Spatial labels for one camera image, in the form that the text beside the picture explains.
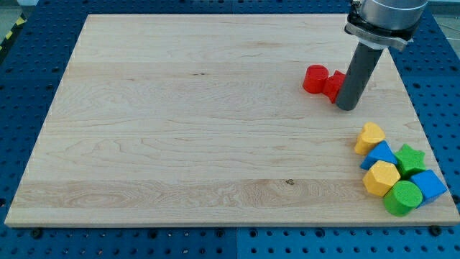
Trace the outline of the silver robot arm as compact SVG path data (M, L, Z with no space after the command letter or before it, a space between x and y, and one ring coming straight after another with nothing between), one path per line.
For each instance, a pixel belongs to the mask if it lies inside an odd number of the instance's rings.
M383 50L403 51L413 40L427 0L356 0L351 1L345 32L360 43Z

